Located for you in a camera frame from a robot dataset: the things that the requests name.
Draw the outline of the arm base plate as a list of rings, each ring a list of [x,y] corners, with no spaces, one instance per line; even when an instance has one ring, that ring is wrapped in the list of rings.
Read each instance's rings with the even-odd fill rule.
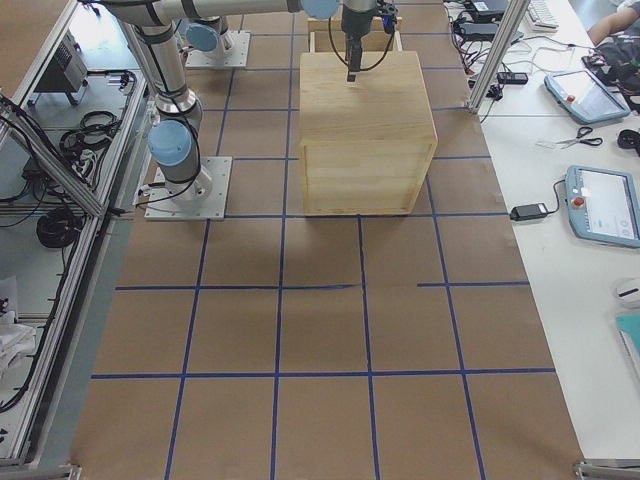
[[[223,221],[232,171],[229,156],[202,157],[201,172],[187,187],[167,183],[159,167],[153,188],[145,204],[144,217],[149,221]]]
[[[247,66],[251,33],[228,30],[219,35],[213,30],[196,29],[186,32],[189,46],[186,68],[190,70],[232,69]]]

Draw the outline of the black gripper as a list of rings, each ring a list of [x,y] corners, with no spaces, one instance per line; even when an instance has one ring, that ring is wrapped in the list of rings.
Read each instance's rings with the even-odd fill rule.
[[[398,21],[398,9],[393,3],[378,0],[377,16],[382,20],[384,25],[396,25]]]
[[[361,41],[371,30],[374,0],[344,0],[341,29],[345,35],[347,81],[354,82],[361,70]]]

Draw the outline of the person forearm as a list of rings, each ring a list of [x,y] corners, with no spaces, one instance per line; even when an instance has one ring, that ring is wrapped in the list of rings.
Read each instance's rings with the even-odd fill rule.
[[[628,29],[639,19],[639,13],[633,8],[626,8],[608,15],[592,25],[587,35],[594,46],[599,45],[607,37]]]

